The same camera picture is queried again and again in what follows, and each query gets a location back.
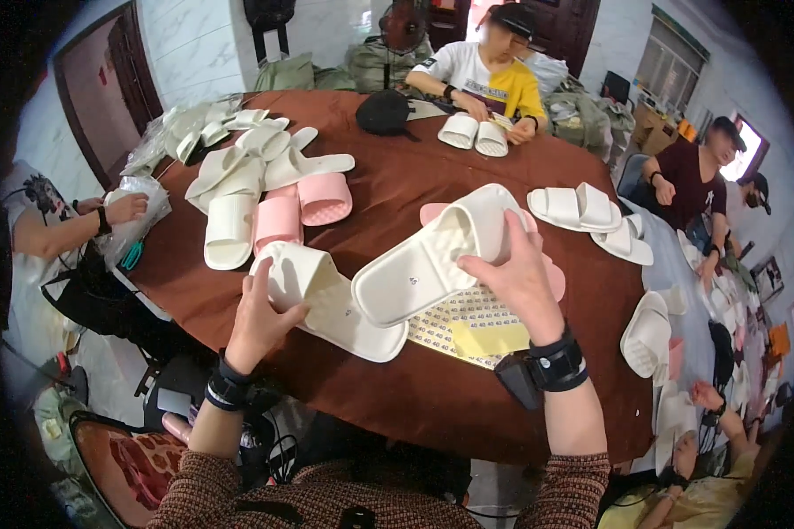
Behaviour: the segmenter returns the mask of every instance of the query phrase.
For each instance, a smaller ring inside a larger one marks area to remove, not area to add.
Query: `black cap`
[[[761,198],[761,206],[768,215],[771,214],[771,204],[768,202],[768,200],[771,199],[771,192],[767,185],[767,178],[762,173],[757,171],[752,175],[744,175],[740,179],[736,180],[735,183],[741,186],[754,184],[754,187],[759,192],[759,197]]]
[[[738,127],[735,126],[735,123],[727,116],[720,116],[720,118],[715,119],[715,121],[709,125],[709,130],[721,130],[726,132],[732,139],[732,144],[737,151],[741,151],[742,153],[747,151],[747,145],[741,138],[741,134],[738,133]]]
[[[535,14],[524,4],[499,5],[488,20],[501,24],[515,35],[530,41],[535,33]]]

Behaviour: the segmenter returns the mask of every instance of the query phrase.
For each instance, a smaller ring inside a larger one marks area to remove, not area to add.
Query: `white and yellow t-shirt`
[[[492,74],[479,58],[477,42],[451,42],[412,71],[424,72],[455,86],[485,103],[488,110],[507,118],[546,117],[541,106],[539,81],[521,61],[515,60],[502,72]]]

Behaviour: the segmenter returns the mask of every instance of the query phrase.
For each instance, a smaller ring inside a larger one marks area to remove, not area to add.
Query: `black bag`
[[[381,90],[370,94],[356,111],[356,122],[360,128],[377,136],[405,134],[417,139],[405,129],[405,120],[412,109],[409,100],[397,90]]]

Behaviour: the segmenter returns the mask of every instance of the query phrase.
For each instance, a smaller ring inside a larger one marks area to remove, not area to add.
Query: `size sticker sheet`
[[[501,332],[508,326],[521,324],[486,287],[460,291],[409,320],[411,341],[486,369],[494,369],[503,355],[469,354],[461,350],[454,340],[451,323],[466,323],[470,328],[498,328]]]

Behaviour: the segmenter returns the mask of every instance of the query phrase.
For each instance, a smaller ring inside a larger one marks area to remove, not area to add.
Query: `man in cap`
[[[682,230],[693,228],[701,216],[711,218],[711,240],[702,248],[706,259],[697,269],[707,291],[727,242],[727,182],[720,168],[746,150],[735,123],[720,116],[709,125],[703,145],[678,140],[644,162],[642,176],[657,201],[647,206],[650,211]]]
[[[477,121],[489,112],[519,116],[507,133],[509,142],[528,142],[547,127],[539,82],[517,57],[527,50],[535,16],[523,4],[503,4],[488,16],[482,42],[451,42],[418,64],[406,83],[451,100]]]

